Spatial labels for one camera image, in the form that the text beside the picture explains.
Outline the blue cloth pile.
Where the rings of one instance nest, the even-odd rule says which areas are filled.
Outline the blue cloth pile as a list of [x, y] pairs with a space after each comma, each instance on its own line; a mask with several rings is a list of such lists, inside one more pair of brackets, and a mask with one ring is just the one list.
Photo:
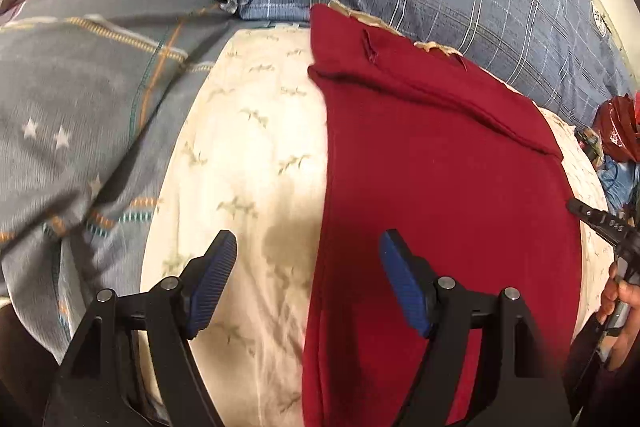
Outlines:
[[608, 212], [617, 217], [629, 217], [636, 205], [639, 165], [633, 161], [619, 162], [605, 155], [597, 175], [608, 203]]

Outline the red knit sweater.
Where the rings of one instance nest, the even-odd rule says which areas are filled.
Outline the red knit sweater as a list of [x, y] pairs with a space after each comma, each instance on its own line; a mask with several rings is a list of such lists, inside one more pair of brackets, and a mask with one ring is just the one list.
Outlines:
[[563, 155], [532, 101], [458, 54], [325, 5], [309, 76], [326, 101], [326, 201], [303, 358], [309, 426], [388, 426], [426, 346], [378, 240], [399, 231], [472, 291], [521, 291], [555, 362], [577, 319], [582, 246]]

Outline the grey patterned bed sheet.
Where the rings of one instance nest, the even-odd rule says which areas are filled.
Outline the grey patterned bed sheet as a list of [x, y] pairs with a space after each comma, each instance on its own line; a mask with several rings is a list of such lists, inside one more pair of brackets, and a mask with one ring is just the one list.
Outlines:
[[210, 0], [26, 0], [1, 20], [1, 280], [62, 358], [92, 295], [239, 261], [201, 338], [299, 363], [326, 181], [305, 26]]

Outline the red plastic bag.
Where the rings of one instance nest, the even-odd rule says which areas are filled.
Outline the red plastic bag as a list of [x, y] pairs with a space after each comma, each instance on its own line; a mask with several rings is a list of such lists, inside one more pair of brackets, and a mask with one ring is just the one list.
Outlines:
[[634, 100], [629, 94], [616, 95], [602, 103], [592, 129], [600, 135], [605, 155], [618, 162], [639, 162], [639, 124]]

